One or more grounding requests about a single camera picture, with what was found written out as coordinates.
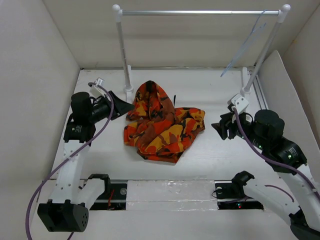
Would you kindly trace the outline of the orange camouflage trousers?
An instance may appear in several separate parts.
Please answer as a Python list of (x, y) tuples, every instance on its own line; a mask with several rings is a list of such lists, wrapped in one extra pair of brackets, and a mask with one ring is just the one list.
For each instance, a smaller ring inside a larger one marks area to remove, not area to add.
[(123, 141), (135, 147), (145, 160), (176, 164), (205, 130), (205, 111), (176, 108), (154, 81), (143, 83), (135, 93), (134, 109), (126, 115)]

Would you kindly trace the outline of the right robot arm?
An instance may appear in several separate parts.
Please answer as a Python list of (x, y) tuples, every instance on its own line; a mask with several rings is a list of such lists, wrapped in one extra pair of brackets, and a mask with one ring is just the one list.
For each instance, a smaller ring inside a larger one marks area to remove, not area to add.
[(251, 120), (235, 107), (223, 114), (212, 127), (220, 137), (240, 137), (262, 158), (290, 189), (283, 195), (280, 187), (260, 183), (247, 171), (237, 173), (230, 182), (215, 183), (212, 195), (226, 205), (239, 208), (252, 198), (276, 213), (299, 240), (320, 238), (320, 187), (314, 181), (308, 161), (301, 148), (283, 136), (285, 122), (268, 109), (259, 110)]

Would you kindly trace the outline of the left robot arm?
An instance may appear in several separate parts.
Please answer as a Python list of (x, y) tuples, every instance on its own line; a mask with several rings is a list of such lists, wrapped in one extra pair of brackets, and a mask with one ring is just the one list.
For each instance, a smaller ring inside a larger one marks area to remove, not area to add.
[(46, 203), (38, 206), (37, 214), (49, 232), (83, 232), (89, 221), (89, 210), (100, 198), (111, 194), (108, 174), (91, 174), (79, 188), (81, 172), (92, 142), (102, 133), (95, 124), (115, 120), (134, 109), (111, 90), (97, 98), (88, 92), (71, 96), (71, 115), (63, 136), (63, 157), (58, 177)]

